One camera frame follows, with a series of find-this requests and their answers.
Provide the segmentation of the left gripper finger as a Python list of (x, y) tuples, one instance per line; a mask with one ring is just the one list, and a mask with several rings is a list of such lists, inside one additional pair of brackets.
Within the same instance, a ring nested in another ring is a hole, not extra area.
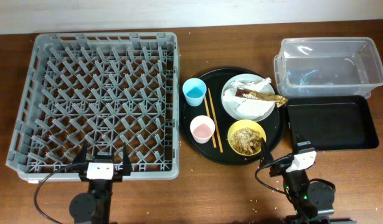
[(122, 157), (122, 176), (130, 176), (132, 171), (132, 165), (130, 162), (130, 158), (128, 156), (128, 153), (126, 151), (126, 144), (123, 145), (123, 157)]
[(87, 148), (88, 142), (85, 141), (80, 152), (75, 156), (75, 159), (71, 163), (73, 170), (82, 170), (87, 165)]

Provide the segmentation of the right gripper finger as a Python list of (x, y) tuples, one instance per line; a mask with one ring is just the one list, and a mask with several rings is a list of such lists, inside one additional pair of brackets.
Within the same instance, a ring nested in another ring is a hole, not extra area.
[(300, 134), (300, 133), (295, 133), (295, 144), (297, 146), (303, 146), (305, 145), (306, 139)]
[(265, 166), (269, 166), (273, 162), (273, 156), (269, 149), (267, 149), (267, 144), (264, 138), (260, 139), (261, 146), (261, 159), (260, 159), (260, 168), (264, 168)]

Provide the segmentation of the peanut shell food scraps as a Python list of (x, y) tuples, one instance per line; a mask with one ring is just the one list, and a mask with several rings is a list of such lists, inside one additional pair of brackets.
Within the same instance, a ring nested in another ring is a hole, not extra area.
[(261, 135), (250, 128), (236, 130), (230, 137), (230, 145), (233, 149), (245, 156), (255, 155), (261, 151)]

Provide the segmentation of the yellow bowl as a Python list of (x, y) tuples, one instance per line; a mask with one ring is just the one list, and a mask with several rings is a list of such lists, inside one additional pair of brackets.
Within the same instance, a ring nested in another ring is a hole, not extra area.
[(236, 130), (242, 129), (242, 128), (250, 128), (250, 129), (252, 129), (252, 130), (254, 130), (256, 132), (259, 132), (260, 135), (261, 135), (261, 138), (264, 138), (265, 141), (267, 140), (267, 137), (266, 137), (264, 129), (258, 123), (254, 122), (252, 120), (243, 119), (243, 120), (236, 121), (229, 128), (228, 135), (227, 135), (227, 140), (229, 142), (229, 145), (230, 145), (230, 137), (231, 137), (231, 135)]

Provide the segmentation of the brown gold snack wrapper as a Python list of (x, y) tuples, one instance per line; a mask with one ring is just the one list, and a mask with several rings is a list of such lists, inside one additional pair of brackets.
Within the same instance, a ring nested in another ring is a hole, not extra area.
[(276, 103), (278, 108), (285, 105), (288, 102), (288, 99), (281, 95), (259, 93), (257, 91), (243, 89), (243, 88), (237, 88), (235, 95), (237, 97), (251, 99), (251, 100), (272, 101)]

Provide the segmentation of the wooden chopstick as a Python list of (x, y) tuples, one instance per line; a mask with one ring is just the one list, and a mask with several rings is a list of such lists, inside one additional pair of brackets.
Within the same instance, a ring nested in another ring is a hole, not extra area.
[(205, 95), (204, 95), (204, 106), (205, 106), (207, 117), (208, 117), (207, 125), (208, 125), (208, 127), (210, 128), (210, 131), (211, 131), (211, 137), (210, 138), (212, 139), (213, 147), (216, 148), (217, 144), (216, 144), (215, 136), (214, 136), (214, 133), (215, 133), (214, 121), (210, 117), (209, 107), (208, 107), (208, 104), (207, 104), (207, 98), (206, 98)]
[(219, 126), (218, 126), (218, 122), (217, 122), (217, 117), (216, 117), (216, 114), (215, 114), (215, 108), (214, 108), (214, 104), (213, 104), (212, 94), (210, 92), (210, 88), (208, 88), (208, 94), (209, 94), (210, 107), (211, 107), (213, 118), (214, 118), (215, 132), (216, 132), (216, 135), (217, 135), (217, 141), (218, 141), (218, 144), (219, 144), (220, 153), (223, 153), (224, 150), (223, 150), (222, 141), (221, 141), (221, 138), (220, 138), (220, 131), (219, 131)]

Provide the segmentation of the pink plastic cup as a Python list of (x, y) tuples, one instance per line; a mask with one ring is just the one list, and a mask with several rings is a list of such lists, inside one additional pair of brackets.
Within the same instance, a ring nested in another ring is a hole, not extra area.
[(207, 143), (211, 137), (210, 128), (207, 125), (208, 117), (196, 116), (190, 123), (190, 131), (194, 140), (199, 144)]

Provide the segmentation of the light blue plastic cup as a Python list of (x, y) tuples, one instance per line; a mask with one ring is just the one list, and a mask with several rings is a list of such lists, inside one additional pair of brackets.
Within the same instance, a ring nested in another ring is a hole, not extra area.
[(182, 92), (190, 106), (199, 106), (204, 100), (206, 91), (206, 84), (199, 78), (190, 78), (182, 86)]

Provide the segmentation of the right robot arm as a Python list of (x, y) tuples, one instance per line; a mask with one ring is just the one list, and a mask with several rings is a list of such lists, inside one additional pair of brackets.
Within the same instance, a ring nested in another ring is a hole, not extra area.
[(336, 192), (332, 182), (323, 179), (309, 179), (306, 170), (314, 165), (317, 150), (300, 134), (296, 135), (296, 147), (291, 154), (274, 160), (266, 142), (261, 139), (260, 167), (255, 173), (269, 168), (270, 177), (283, 178), (283, 190), (275, 189), (263, 181), (258, 182), (275, 192), (284, 194), (295, 209), (294, 215), (284, 219), (285, 223), (330, 223), (334, 213), (333, 203)]

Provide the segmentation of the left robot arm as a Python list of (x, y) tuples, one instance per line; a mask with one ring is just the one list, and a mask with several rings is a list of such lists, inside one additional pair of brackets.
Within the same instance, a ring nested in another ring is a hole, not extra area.
[(87, 161), (87, 151), (85, 142), (71, 163), (80, 180), (88, 183), (88, 190), (72, 199), (69, 213), (75, 223), (109, 223), (113, 183), (122, 182), (124, 176), (131, 174), (131, 162), (125, 152), (119, 170), (115, 168), (112, 153), (95, 154), (93, 160)]

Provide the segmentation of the clear plastic waste bin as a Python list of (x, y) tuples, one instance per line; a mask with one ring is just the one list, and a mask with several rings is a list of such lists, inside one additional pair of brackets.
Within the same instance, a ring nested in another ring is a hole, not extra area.
[(381, 58), (368, 37), (283, 39), (273, 63), (277, 90), (287, 98), (369, 98), (383, 85)]

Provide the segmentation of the grey plastic dishwasher rack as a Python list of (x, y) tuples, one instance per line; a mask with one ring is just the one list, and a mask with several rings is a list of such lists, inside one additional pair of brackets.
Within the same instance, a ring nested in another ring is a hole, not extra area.
[(131, 162), (128, 180), (179, 174), (180, 56), (172, 32), (41, 34), (35, 38), (6, 165), (30, 183), (86, 159)]

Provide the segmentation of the black rectangular food tray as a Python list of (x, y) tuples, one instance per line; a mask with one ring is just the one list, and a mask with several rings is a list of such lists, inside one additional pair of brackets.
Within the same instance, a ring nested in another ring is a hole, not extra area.
[(293, 150), (300, 133), (318, 151), (375, 149), (379, 146), (363, 96), (291, 98), (286, 104)]

